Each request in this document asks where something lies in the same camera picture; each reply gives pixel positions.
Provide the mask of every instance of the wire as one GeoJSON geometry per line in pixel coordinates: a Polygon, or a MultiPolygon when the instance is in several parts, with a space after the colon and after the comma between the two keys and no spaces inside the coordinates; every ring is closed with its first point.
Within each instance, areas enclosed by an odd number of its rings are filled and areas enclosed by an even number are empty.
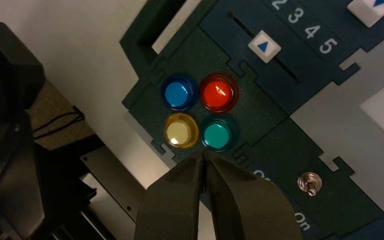
{"type": "Polygon", "coordinates": [[[80,114],[78,112],[75,112],[75,111],[72,111],[72,112],[67,112],[67,113],[64,113],[64,114],[61,114],[59,116],[56,116],[54,117],[52,120],[48,121],[47,123],[43,124],[42,126],[36,128],[33,130],[33,133],[37,132],[37,131],[40,131],[44,128],[46,128],[47,126],[51,125],[53,122],[55,122],[56,120],[62,118],[62,117],[65,117],[65,116],[70,116],[70,115],[79,115],[80,117],[80,114]]]}
{"type": "Polygon", "coordinates": [[[65,124],[65,125],[63,125],[63,126],[57,127],[57,128],[55,128],[54,130],[51,130],[51,131],[49,131],[49,132],[47,132],[47,133],[41,134],[41,135],[39,135],[39,136],[35,136],[33,139],[34,139],[34,140],[38,140],[38,139],[41,139],[41,138],[50,136],[50,135],[52,135],[52,134],[56,134],[56,133],[58,133],[58,132],[60,132],[60,131],[62,131],[62,130],[64,130],[64,129],[70,127],[71,125],[76,124],[76,123],[81,122],[81,121],[84,121],[84,120],[85,120],[85,119],[82,118],[81,116],[77,116],[75,119],[71,120],[69,123],[67,123],[67,124],[65,124]]]}
{"type": "Polygon", "coordinates": [[[45,123],[42,126],[34,129],[33,133],[36,133],[37,131],[40,131],[40,130],[46,128],[47,126],[51,125],[56,120],[58,120],[60,118],[63,118],[63,117],[66,117],[66,116],[76,115],[76,117],[73,120],[71,120],[69,123],[67,123],[65,125],[62,125],[60,127],[57,127],[57,128],[55,128],[53,130],[48,131],[47,133],[44,133],[44,134],[41,134],[41,135],[38,135],[38,136],[34,136],[33,139],[34,140],[38,140],[38,139],[50,136],[52,134],[56,134],[56,133],[58,133],[58,132],[60,132],[60,131],[62,131],[64,129],[70,127],[73,124],[76,124],[78,122],[84,121],[85,120],[85,115],[83,114],[83,112],[81,112],[76,106],[73,106],[73,109],[74,109],[74,111],[72,111],[72,112],[63,113],[63,114],[61,114],[59,116],[54,117],[53,119],[51,119],[47,123],[45,123]]]}

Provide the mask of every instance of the printed number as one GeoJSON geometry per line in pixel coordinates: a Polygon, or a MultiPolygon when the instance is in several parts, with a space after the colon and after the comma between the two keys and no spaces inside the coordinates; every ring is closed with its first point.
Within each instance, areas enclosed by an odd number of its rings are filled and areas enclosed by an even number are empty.
{"type": "Polygon", "coordinates": [[[305,32],[307,33],[307,39],[313,38],[314,34],[316,34],[319,29],[320,29],[320,25],[307,27],[305,29],[305,32]]]}
{"type": "Polygon", "coordinates": [[[287,3],[287,2],[288,2],[288,0],[278,0],[278,1],[274,1],[274,2],[272,2],[271,5],[273,5],[273,7],[274,7],[275,9],[279,10],[279,9],[281,9],[281,8],[279,7],[279,5],[281,5],[281,4],[285,4],[285,3],[287,3]]]}
{"type": "Polygon", "coordinates": [[[291,24],[296,24],[298,20],[304,16],[304,10],[302,8],[295,9],[295,13],[293,14],[294,18],[292,17],[292,14],[289,14],[288,20],[291,24]]]}
{"type": "Polygon", "coordinates": [[[320,52],[322,54],[328,54],[332,51],[332,47],[338,45],[337,41],[333,38],[327,40],[323,45],[320,46],[320,52]]]}

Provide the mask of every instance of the yellow button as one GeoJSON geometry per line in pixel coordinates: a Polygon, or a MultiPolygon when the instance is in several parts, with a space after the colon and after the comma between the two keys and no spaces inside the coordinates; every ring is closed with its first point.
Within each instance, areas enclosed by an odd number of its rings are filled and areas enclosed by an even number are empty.
{"type": "Polygon", "coordinates": [[[173,114],[165,121],[164,137],[170,145],[176,148],[190,148],[198,141],[198,125],[195,120],[187,114],[173,114]]]}
{"type": "Polygon", "coordinates": [[[189,140],[188,127],[182,121],[175,121],[167,127],[167,137],[173,145],[182,145],[189,140]]]}

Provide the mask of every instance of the blue triangle arrow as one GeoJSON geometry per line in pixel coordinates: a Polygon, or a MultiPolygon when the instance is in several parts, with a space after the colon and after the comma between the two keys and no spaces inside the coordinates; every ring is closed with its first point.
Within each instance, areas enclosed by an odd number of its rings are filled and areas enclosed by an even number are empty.
{"type": "Polygon", "coordinates": [[[376,6],[379,6],[379,5],[382,5],[382,4],[384,4],[384,0],[376,0],[376,1],[374,1],[373,7],[376,7],[376,6]]]}
{"type": "Polygon", "coordinates": [[[265,42],[259,44],[259,45],[258,45],[258,48],[261,49],[261,51],[262,51],[263,53],[266,53],[266,50],[267,50],[267,44],[269,44],[269,42],[268,42],[268,41],[265,41],[265,42]]]}

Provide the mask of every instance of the black machine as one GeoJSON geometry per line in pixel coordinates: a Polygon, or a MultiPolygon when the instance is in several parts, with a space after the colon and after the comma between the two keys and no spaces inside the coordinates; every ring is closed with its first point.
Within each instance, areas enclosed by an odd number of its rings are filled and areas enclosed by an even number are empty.
{"type": "Polygon", "coordinates": [[[53,151],[33,141],[25,110],[44,83],[41,63],[0,22],[0,239],[113,239],[87,208],[96,189],[81,181],[80,156],[99,138],[53,151]]]}

